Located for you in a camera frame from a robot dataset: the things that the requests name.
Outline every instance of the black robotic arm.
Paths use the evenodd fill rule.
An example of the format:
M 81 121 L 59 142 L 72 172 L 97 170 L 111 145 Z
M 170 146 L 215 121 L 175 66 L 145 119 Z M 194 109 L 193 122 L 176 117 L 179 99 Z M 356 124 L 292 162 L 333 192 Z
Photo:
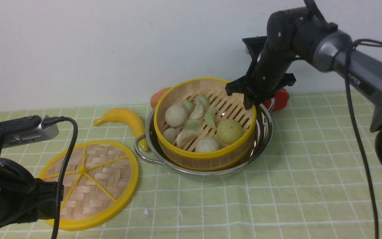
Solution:
M 227 84 L 227 94 L 244 94 L 247 109 L 271 99 L 277 90 L 294 84 L 293 74 L 286 71 L 297 59 L 320 72 L 335 71 L 375 105 L 370 131 L 379 131 L 375 148 L 382 163 L 382 62 L 354 49 L 357 45 L 382 47 L 382 42 L 352 42 L 335 23 L 325 21 L 313 0 L 305 3 L 306 7 L 273 13 L 266 37 L 245 39 L 247 47 L 256 46 L 249 51 L 257 57 L 245 76 Z

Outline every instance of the bamboo steamer lid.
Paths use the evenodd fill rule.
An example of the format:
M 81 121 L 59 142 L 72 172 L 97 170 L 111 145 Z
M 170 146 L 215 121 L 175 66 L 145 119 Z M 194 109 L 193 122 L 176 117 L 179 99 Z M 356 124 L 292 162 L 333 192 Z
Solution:
M 39 178 L 58 181 L 66 153 L 49 162 Z M 132 199 L 138 179 L 137 159 L 126 146 L 108 140 L 76 145 L 63 180 L 60 229 L 86 230 L 112 219 Z

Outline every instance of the pot handle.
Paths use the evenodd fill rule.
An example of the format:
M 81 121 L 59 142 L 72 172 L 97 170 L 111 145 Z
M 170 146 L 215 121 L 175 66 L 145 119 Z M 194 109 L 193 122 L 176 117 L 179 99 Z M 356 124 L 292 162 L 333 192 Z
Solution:
M 135 139 L 135 142 L 134 142 L 134 150 L 135 150 L 135 153 L 138 155 L 138 157 L 140 159 L 142 159 L 144 162 L 147 162 L 147 163 L 151 163 L 151 164 L 157 164 L 157 165 L 166 165 L 164 162 L 158 160 L 158 159 L 152 159 L 152 158 L 149 158 L 147 156 L 145 156 L 139 146 L 138 146 L 138 142 L 140 142 L 141 140 L 143 140 L 145 138 L 145 134 L 139 136 L 138 138 Z
M 268 109 L 269 113 L 272 113 L 272 110 L 274 107 L 275 107 L 275 98 L 272 98 L 271 104 L 270 104 L 269 109 Z

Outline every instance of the white wall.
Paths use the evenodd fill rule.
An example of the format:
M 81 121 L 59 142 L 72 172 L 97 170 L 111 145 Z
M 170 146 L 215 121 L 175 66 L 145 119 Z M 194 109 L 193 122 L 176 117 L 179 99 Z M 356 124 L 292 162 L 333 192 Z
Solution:
M 382 0 L 317 0 L 328 21 L 382 40 Z M 161 88 L 250 63 L 242 38 L 303 0 L 0 0 L 0 111 L 147 103 Z M 382 60 L 382 49 L 360 47 Z M 295 62 L 293 92 L 344 89 Z

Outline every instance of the metal device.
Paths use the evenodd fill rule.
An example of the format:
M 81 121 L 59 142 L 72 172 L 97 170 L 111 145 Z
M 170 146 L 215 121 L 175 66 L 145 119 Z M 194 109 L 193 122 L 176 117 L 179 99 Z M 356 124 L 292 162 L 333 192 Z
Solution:
M 0 122 L 0 155 L 3 148 L 49 140 L 58 135 L 55 124 L 45 126 L 48 116 L 38 115 Z M 0 157 L 0 228 L 13 223 L 55 217 L 57 182 L 35 179 L 20 164 Z
M 294 75 L 286 71 L 298 59 L 320 72 L 335 71 L 346 77 L 343 50 L 352 44 L 351 37 L 337 24 L 327 23 L 313 0 L 305 3 L 306 7 L 273 13 L 267 23 L 267 36 L 244 39 L 253 60 L 247 73 L 225 89 L 228 95 L 244 94 L 246 109 L 273 98 L 284 86 L 292 86 Z M 375 105 L 370 131 L 379 131 L 375 149 L 382 164 L 382 62 L 355 49 L 350 56 L 350 84 Z

